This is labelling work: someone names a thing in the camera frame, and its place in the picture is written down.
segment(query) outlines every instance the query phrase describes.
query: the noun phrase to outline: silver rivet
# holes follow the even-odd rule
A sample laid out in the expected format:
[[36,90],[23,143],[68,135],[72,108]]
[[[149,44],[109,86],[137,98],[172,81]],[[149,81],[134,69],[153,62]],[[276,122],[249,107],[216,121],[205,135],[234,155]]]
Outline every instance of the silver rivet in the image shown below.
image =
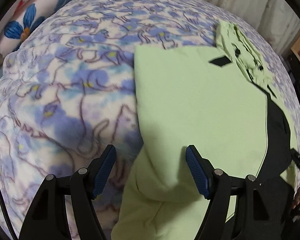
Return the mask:
[[54,176],[52,174],[48,174],[46,177],[46,180],[52,180],[54,178]]
[[82,175],[82,174],[86,174],[87,171],[88,170],[86,168],[81,168],[80,170],[78,170],[78,173]]
[[250,180],[250,181],[255,181],[255,180],[256,180],[256,177],[253,176],[253,175],[248,175],[248,180]]
[[215,169],[214,173],[218,176],[221,176],[223,174],[223,171],[221,169]]

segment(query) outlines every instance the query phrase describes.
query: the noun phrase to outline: bed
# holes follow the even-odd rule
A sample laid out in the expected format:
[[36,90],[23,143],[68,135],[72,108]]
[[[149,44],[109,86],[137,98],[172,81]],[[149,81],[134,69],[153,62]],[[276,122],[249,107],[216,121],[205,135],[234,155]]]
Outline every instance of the bed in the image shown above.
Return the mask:
[[[242,19],[202,0],[73,0],[3,64],[0,187],[17,235],[47,174],[71,175],[113,144],[117,162],[93,203],[110,239],[125,180],[143,144],[134,47],[214,46],[219,19],[237,23],[264,56],[295,123],[300,152],[300,106],[290,78],[270,45]],[[79,239],[69,198],[66,203],[72,238]],[[0,225],[9,235],[1,209]]]

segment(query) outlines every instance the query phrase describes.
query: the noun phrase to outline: blue gripper pad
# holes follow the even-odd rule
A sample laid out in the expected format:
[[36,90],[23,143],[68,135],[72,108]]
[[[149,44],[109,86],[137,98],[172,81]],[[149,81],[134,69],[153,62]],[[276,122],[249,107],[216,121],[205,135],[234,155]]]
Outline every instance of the blue gripper pad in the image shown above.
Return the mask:
[[188,163],[190,172],[194,179],[195,185],[201,195],[203,195],[206,199],[209,199],[210,191],[209,191],[209,182],[206,174],[204,173],[200,163],[192,151],[191,147],[188,146],[186,149],[186,162]]
[[94,186],[92,190],[92,197],[95,199],[100,195],[106,185],[114,162],[116,160],[116,150],[113,145],[108,145],[98,161],[102,162],[100,168],[94,178]]

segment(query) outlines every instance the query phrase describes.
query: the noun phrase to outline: white curtain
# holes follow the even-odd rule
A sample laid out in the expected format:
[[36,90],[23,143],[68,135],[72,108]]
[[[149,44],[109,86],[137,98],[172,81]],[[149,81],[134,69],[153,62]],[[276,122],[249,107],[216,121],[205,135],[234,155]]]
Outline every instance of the white curtain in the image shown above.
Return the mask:
[[300,20],[284,0],[205,0],[244,19],[277,54],[290,48],[300,33]]

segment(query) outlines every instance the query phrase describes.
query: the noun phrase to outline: black cable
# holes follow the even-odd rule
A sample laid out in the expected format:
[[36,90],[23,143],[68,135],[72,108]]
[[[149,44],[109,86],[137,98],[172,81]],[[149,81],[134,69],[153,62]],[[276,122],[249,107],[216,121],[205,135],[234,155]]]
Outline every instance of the black cable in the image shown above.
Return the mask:
[[3,196],[2,196],[1,190],[0,190],[0,207],[1,207],[1,210],[2,210],[2,213],[3,213],[4,220],[6,221],[7,227],[9,229],[9,232],[10,232],[11,236],[12,236],[12,239],[13,240],[18,240],[17,235],[16,235],[16,233],[15,233],[13,227],[12,227],[12,224],[11,224],[11,221],[10,221],[10,218],[9,218],[9,215],[8,215],[6,205],[4,203],[4,199],[3,199]]

